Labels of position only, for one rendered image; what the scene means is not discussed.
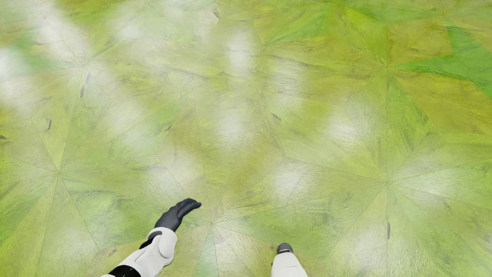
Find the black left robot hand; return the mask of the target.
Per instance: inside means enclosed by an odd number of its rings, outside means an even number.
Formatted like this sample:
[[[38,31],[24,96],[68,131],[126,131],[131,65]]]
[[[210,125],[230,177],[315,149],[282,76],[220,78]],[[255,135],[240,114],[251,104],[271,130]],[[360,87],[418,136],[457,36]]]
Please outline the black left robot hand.
[[[201,205],[202,203],[194,199],[184,199],[164,212],[157,220],[155,228],[162,227],[175,232],[180,227],[183,217],[193,210],[200,208]]]

